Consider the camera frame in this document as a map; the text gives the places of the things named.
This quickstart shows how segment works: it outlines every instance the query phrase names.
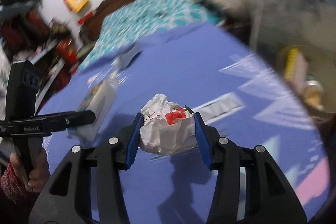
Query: silver screw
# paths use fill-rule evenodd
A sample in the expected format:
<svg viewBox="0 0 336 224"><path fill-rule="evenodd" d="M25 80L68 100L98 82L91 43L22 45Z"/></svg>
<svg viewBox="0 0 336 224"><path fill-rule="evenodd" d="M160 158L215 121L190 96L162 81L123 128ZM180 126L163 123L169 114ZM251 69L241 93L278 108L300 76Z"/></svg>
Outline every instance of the silver screw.
<svg viewBox="0 0 336 224"><path fill-rule="evenodd" d="M263 153L263 152L265 152L265 147L263 147L262 145L258 145L258 146L256 147L256 150L257 150L259 153Z"/></svg>
<svg viewBox="0 0 336 224"><path fill-rule="evenodd" d="M77 152L79 152L81 150L81 147L79 146L79 145L75 145L75 146L73 146L72 148L71 148L71 151L73 152L73 153L77 153Z"/></svg>
<svg viewBox="0 0 336 224"><path fill-rule="evenodd" d="M112 137L109 139L109 144L116 144L117 142L119 142L119 140L116 137Z"/></svg>
<svg viewBox="0 0 336 224"><path fill-rule="evenodd" d="M227 138L222 137L218 139L218 142L220 144L228 144L229 140Z"/></svg>

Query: blue tablecloth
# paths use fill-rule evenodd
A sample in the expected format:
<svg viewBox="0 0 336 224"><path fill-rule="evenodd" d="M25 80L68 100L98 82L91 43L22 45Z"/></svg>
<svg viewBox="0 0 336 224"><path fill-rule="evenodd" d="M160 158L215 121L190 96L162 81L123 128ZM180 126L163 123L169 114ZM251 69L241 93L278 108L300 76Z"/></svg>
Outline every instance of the blue tablecloth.
<svg viewBox="0 0 336 224"><path fill-rule="evenodd" d="M239 146L263 144L295 189L307 218L317 212L329 190L322 142L303 107L263 61L210 23L156 32L137 43L143 51L121 76L123 83L99 137L89 145L117 135L157 93L194 108L233 92L244 107L211 126ZM89 89L88 83L104 74L121 50L74 75L41 114L75 110ZM45 140L51 173L79 143L66 135L53 133ZM132 168L120 172L130 222L205 223L216 174L207 170L197 149L174 156L139 149ZM93 211L96 218L94 202Z"/></svg>

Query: maroon sleeve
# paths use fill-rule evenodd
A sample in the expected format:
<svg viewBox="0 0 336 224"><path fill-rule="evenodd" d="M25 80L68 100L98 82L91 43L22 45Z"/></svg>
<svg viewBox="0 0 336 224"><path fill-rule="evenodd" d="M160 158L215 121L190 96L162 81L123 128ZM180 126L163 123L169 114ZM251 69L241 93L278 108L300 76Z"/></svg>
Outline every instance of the maroon sleeve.
<svg viewBox="0 0 336 224"><path fill-rule="evenodd" d="M22 182L16 177L11 163L0 179L2 191L24 211L31 211L39 194L28 192Z"/></svg>

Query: teal patterned fabric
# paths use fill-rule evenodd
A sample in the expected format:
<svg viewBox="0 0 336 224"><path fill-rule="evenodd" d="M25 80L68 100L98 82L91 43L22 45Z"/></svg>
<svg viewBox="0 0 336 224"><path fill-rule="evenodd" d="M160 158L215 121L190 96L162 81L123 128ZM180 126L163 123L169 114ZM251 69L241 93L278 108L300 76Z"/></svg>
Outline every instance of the teal patterned fabric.
<svg viewBox="0 0 336 224"><path fill-rule="evenodd" d="M78 70L143 35L197 21L217 24L220 18L191 0L136 0L105 17L94 49Z"/></svg>

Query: blue gripper pad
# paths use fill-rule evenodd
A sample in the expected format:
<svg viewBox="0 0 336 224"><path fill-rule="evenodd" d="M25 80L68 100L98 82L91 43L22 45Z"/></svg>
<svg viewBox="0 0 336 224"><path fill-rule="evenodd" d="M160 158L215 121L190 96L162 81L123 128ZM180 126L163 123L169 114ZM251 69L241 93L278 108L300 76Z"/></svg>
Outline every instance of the blue gripper pad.
<svg viewBox="0 0 336 224"><path fill-rule="evenodd" d="M140 142L140 128L143 126L143 123L143 115L138 113L132 124L132 127L134 128L133 133L126 147L125 167L127 169L130 169L135 161Z"/></svg>
<svg viewBox="0 0 336 224"><path fill-rule="evenodd" d="M211 146L204 131L205 124L199 112L194 114L195 119L195 136L199 151L202 156L203 163L209 168L212 168Z"/></svg>

